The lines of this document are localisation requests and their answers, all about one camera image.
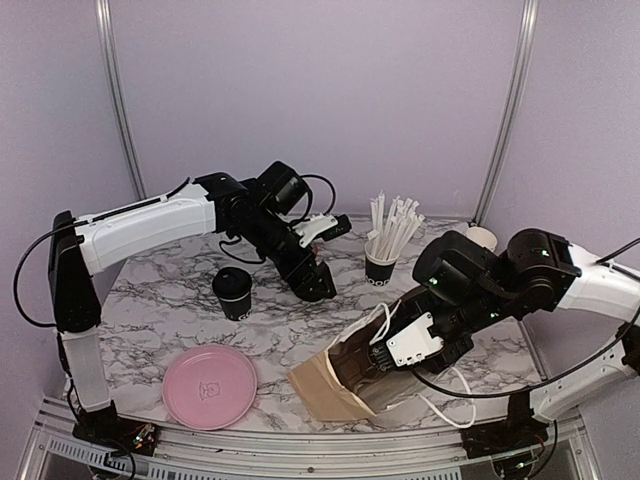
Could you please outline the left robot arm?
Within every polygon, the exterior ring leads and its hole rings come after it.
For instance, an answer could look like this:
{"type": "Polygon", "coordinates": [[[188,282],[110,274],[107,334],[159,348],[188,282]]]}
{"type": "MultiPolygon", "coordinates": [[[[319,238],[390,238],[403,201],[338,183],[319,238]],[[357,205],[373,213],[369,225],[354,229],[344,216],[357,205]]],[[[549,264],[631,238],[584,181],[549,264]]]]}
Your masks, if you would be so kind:
{"type": "Polygon", "coordinates": [[[164,244],[207,234],[248,241],[260,259],[273,263],[293,294],[305,302],[331,299],[336,288],[328,265],[312,243],[338,225],[329,213],[285,220],[313,193],[304,176],[275,161],[256,178],[238,181],[220,172],[185,180],[174,190],[80,217],[59,213],[51,230],[29,245],[13,274],[12,295],[31,253],[50,243],[48,281],[62,364],[73,383],[79,416],[106,445],[125,438],[107,385],[97,332],[101,303],[93,278],[111,266],[164,244]]]}

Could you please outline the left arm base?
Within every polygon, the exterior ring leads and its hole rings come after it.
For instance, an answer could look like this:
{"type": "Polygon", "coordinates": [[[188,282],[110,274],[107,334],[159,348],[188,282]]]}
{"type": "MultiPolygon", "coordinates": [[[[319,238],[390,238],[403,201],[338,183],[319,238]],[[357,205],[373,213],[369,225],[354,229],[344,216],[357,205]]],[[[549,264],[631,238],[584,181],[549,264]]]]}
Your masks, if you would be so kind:
{"type": "Polygon", "coordinates": [[[83,441],[149,457],[156,450],[158,433],[154,423],[121,417],[114,401],[90,412],[80,407],[72,432],[83,441]]]}

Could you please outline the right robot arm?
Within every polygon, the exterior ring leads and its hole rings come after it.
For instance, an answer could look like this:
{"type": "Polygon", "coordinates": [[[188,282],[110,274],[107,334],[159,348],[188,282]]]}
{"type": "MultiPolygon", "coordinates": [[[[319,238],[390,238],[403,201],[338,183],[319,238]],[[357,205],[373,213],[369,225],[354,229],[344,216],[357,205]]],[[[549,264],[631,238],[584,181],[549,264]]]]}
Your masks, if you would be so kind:
{"type": "Polygon", "coordinates": [[[495,254],[449,231],[424,248],[412,276],[420,288],[409,303],[408,326],[419,329],[423,356],[412,368],[416,377],[454,365],[470,350],[474,333],[506,318],[565,309],[621,320],[600,352],[545,383],[510,393],[525,410],[497,423],[495,438],[506,448],[529,437],[534,420],[548,423],[588,395],[639,374],[638,272],[561,236],[525,229],[495,254]]]}

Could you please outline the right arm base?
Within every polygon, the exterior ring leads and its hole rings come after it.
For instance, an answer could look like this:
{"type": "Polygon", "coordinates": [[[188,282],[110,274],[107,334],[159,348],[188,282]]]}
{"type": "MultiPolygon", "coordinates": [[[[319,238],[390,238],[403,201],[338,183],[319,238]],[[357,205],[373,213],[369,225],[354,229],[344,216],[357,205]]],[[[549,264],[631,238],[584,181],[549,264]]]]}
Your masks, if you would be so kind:
{"type": "Polygon", "coordinates": [[[530,394],[517,393],[509,396],[504,419],[463,429],[462,448],[469,459],[507,453],[547,441],[547,428],[533,418],[530,394]]]}

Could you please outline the brown paper bag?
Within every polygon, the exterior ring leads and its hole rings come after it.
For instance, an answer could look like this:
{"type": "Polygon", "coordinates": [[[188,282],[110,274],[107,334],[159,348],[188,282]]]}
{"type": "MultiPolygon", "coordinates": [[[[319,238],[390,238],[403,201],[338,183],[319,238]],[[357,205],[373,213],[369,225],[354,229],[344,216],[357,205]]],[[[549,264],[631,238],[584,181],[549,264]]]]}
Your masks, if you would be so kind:
{"type": "Polygon", "coordinates": [[[397,318],[399,301],[379,303],[343,330],[326,348],[287,373],[287,380],[312,417],[321,422],[372,419],[414,398],[420,399],[447,424],[466,429],[477,419],[470,402],[467,421],[447,417],[426,396],[426,386],[409,372],[376,369],[368,355],[372,340],[380,340],[397,318]]]}

